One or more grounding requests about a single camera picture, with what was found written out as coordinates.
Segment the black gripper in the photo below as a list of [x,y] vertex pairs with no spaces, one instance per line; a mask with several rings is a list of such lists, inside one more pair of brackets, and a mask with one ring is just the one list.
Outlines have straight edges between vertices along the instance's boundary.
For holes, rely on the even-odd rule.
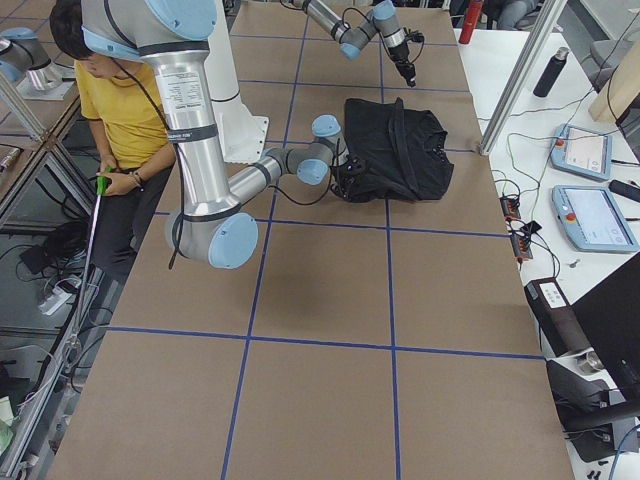
[[397,46],[388,47],[387,53],[406,84],[410,88],[414,88],[416,86],[416,70],[414,63],[409,59],[409,43],[419,43],[424,46],[425,37],[420,31],[404,29],[403,32],[404,38]]
[[355,155],[348,155],[345,163],[331,167],[334,184],[331,191],[341,199],[356,199],[360,195],[361,181],[369,165]]

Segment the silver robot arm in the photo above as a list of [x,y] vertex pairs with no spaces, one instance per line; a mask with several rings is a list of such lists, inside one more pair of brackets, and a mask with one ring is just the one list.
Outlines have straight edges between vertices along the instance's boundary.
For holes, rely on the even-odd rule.
[[357,58],[378,37],[407,86],[416,86],[416,67],[410,59],[409,43],[423,48],[425,37],[420,31],[401,25],[392,1],[382,1],[367,13],[347,7],[341,15],[324,1],[280,1],[280,4],[306,14],[339,44],[339,50],[349,60]]
[[180,165],[183,198],[165,229],[167,243],[186,258],[215,268],[247,262],[259,237],[244,204],[294,174],[317,185],[349,160],[341,126],[332,115],[312,124],[305,148],[267,150],[234,176],[226,173],[205,60],[209,38],[226,32],[211,1],[84,1],[82,29],[94,52],[147,63],[154,72],[168,140]]

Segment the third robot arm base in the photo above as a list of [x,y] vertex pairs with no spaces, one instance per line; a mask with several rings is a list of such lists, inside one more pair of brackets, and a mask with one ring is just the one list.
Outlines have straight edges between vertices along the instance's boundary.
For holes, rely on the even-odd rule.
[[36,101],[62,101],[75,80],[74,71],[55,64],[27,27],[1,32],[1,73],[22,98]]

